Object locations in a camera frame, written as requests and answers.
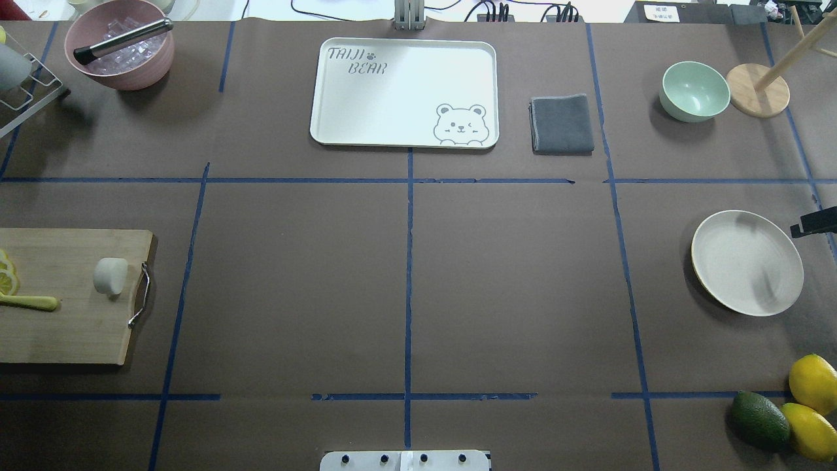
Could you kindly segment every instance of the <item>black cable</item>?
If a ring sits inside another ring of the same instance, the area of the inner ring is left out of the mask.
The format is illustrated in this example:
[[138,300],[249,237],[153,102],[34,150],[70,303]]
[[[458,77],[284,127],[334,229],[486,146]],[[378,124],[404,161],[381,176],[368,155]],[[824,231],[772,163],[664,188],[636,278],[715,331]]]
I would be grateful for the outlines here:
[[486,18],[488,18],[488,15],[491,13],[491,9],[488,7],[488,4],[489,4],[489,3],[490,3],[490,4],[492,4],[492,5],[494,5],[494,3],[493,3],[491,0],[481,0],[479,3],[477,3],[476,5],[474,5],[474,7],[473,7],[473,8],[472,8],[469,12],[468,12],[468,14],[467,14],[467,15],[465,15],[465,20],[463,20],[463,23],[465,23],[465,22],[467,22],[467,21],[468,21],[468,18],[470,18],[470,15],[471,15],[471,14],[474,12],[474,10],[476,10],[476,9],[477,9],[480,5],[485,5],[485,17],[486,17]]
[[[570,12],[573,10],[572,2],[567,2],[567,5],[564,6],[564,12],[561,13],[561,23],[569,20]],[[555,17],[555,23],[558,23],[558,17]]]
[[578,23],[578,8],[575,8],[572,2],[567,2],[567,6],[564,7],[564,14],[561,16],[562,23],[564,23],[564,17],[567,17],[567,23]]
[[297,10],[297,9],[296,9],[296,7],[294,7],[294,0],[290,0],[290,9],[291,9],[291,10],[294,10],[294,11],[295,11],[295,12],[297,12],[297,13],[302,13],[302,14],[304,14],[304,15],[308,15],[308,16],[312,16],[312,17],[320,17],[320,18],[337,19],[337,20],[340,20],[340,21],[355,21],[355,20],[353,20],[353,19],[345,19],[345,18],[332,17],[332,16],[329,16],[329,15],[324,15],[324,14],[322,14],[322,13],[304,12],[304,11],[302,11],[302,10]]
[[[542,23],[543,23],[543,19],[547,17],[547,12],[549,12],[549,10],[551,10],[553,7],[558,8],[558,13],[556,15],[556,17],[558,17],[558,16],[561,16],[561,7],[565,6],[562,3],[555,3],[555,2],[527,2],[526,0],[506,0],[506,1],[510,2],[510,3],[520,3],[521,5],[549,5],[549,8],[547,8],[547,11],[544,12],[543,16],[541,17],[541,22]],[[580,16],[580,13],[578,12],[578,8],[571,7],[568,16],[573,18],[573,23],[578,23],[578,18]]]
[[448,8],[455,7],[458,5],[462,0],[456,0],[456,2],[451,3],[447,7],[436,8],[436,7],[424,7],[425,10],[434,10],[436,12],[441,12],[442,10],[447,10]]

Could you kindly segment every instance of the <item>wooden cutting board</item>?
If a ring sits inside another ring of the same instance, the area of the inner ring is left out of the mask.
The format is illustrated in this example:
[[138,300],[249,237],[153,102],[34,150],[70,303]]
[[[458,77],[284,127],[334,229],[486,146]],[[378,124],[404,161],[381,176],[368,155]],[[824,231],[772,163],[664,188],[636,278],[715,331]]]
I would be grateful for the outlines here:
[[[124,364],[152,238],[148,230],[0,228],[17,294],[60,301],[52,313],[0,305],[0,363]],[[125,287],[114,297],[93,287],[96,263],[108,256],[128,260]]]

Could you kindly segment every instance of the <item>white tray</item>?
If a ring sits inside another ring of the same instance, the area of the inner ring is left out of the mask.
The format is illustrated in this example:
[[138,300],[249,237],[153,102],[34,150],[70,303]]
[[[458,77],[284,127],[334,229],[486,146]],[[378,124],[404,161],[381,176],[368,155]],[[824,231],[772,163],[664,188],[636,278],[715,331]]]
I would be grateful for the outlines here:
[[489,148],[500,134],[496,57],[475,41],[328,39],[311,136],[330,145]]

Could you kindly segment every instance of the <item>tongs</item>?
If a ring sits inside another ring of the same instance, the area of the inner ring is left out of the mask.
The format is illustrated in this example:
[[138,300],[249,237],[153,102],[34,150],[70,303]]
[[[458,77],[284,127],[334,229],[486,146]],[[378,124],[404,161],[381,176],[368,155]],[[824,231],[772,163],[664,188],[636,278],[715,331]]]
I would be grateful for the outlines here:
[[171,31],[172,28],[174,28],[174,23],[171,19],[160,18],[157,21],[142,25],[139,28],[132,29],[114,38],[106,39],[98,44],[75,49],[73,50],[73,57],[79,61],[79,64],[87,65],[119,49]]

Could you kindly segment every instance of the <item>metal rack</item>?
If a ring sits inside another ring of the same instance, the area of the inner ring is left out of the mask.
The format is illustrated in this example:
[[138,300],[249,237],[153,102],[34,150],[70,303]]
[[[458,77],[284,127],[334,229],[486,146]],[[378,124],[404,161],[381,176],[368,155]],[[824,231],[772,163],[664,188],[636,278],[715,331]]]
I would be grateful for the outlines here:
[[19,87],[0,92],[0,124],[3,125],[0,137],[9,134],[52,100],[69,93],[67,86],[8,32],[6,45],[20,52],[33,67]]

